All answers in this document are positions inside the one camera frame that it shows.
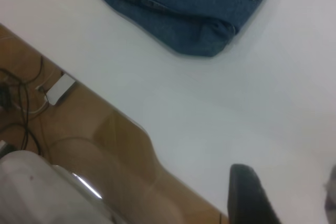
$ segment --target black cable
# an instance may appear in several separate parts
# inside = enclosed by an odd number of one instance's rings
[[[43,66],[44,66],[44,59],[43,59],[43,56],[41,56],[41,58],[40,58],[40,68],[39,68],[39,70],[38,70],[37,75],[36,75],[34,78],[32,78],[31,80],[29,80],[29,81],[22,82],[22,84],[24,84],[24,85],[28,85],[28,84],[30,84],[30,83],[36,81],[37,78],[38,78],[38,77],[41,75],[41,73],[42,73]],[[15,86],[17,86],[17,84],[11,84],[11,85],[9,85],[9,86],[10,86],[10,87],[15,87]]]
[[[33,134],[33,132],[31,132],[30,129],[27,129],[24,124],[21,124],[21,123],[10,123],[10,124],[6,125],[5,127],[1,128],[0,129],[0,133],[3,133],[4,131],[6,131],[6,130],[10,129],[11,127],[14,127],[14,126],[20,126],[20,127],[24,128],[25,131],[28,132],[28,134],[31,136],[31,138],[33,139],[33,141],[34,141],[34,143],[36,145],[38,155],[41,155],[42,154],[41,146],[38,143],[36,136]]]
[[[30,83],[36,81],[37,78],[38,78],[38,77],[41,75],[41,73],[42,73],[43,66],[44,66],[44,59],[43,59],[43,56],[41,56],[41,58],[40,58],[40,70],[38,71],[38,74],[37,74],[34,78],[32,78],[31,80],[26,81],[24,84],[27,85],[27,84],[30,84]]]
[[[38,76],[40,75],[40,73],[42,71],[42,68],[43,68],[43,58],[41,58],[41,66],[40,66],[40,71],[39,71],[38,75],[34,79],[32,79],[28,82],[32,82],[32,81],[36,80],[38,78]],[[15,81],[18,82],[18,84],[14,85],[14,86],[17,86],[17,88],[18,88],[18,100],[19,100],[21,117],[22,117],[22,121],[23,121],[23,124],[19,124],[19,123],[9,124],[8,126],[5,126],[3,129],[8,129],[9,127],[14,126],[14,125],[19,125],[19,126],[23,127],[25,129],[25,134],[24,134],[24,137],[23,137],[23,140],[22,140],[21,150],[25,150],[27,148],[29,135],[31,135],[32,138],[33,138],[33,141],[35,142],[35,144],[38,148],[38,154],[40,155],[41,154],[41,149],[40,149],[39,143],[38,143],[37,139],[35,138],[35,136],[33,135],[33,133],[28,128],[28,123],[29,123],[29,94],[28,94],[28,90],[27,90],[27,87],[26,87],[26,85],[27,85],[26,83],[28,83],[28,82],[23,83],[22,80],[19,77],[17,77],[16,75],[14,75],[13,73],[9,72],[6,69],[0,68],[0,72],[5,73],[10,78],[12,78],[12,79],[14,79]],[[25,91],[25,95],[26,95],[26,102],[27,102],[26,115],[24,113],[22,96],[21,96],[22,87],[23,87],[23,89]]]

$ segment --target white object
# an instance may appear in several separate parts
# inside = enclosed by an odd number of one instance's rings
[[[32,152],[0,159],[0,216],[3,223],[105,223],[113,214],[86,194],[60,167]]]
[[[56,105],[58,100],[75,84],[75,80],[64,74],[47,92],[45,101],[51,105]]]
[[[140,124],[174,176],[226,211],[254,168],[286,224],[324,224],[336,162],[335,0],[266,0],[212,59],[180,57],[102,0],[0,0],[0,22]]]

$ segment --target black object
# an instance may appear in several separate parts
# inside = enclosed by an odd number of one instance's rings
[[[258,175],[247,165],[232,165],[228,197],[230,224],[281,224]]]
[[[0,83],[0,107],[8,110],[12,106],[11,93],[9,92],[9,86],[5,83]]]
[[[17,151],[15,146],[8,144],[7,142],[1,140],[0,141],[0,158],[3,158],[6,156],[8,153]]]

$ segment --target jeans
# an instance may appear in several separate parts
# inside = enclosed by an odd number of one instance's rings
[[[214,56],[262,0],[105,0],[181,54]]]

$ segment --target blue denim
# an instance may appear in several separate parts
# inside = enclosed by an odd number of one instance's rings
[[[214,56],[262,0],[105,0],[175,51]]]

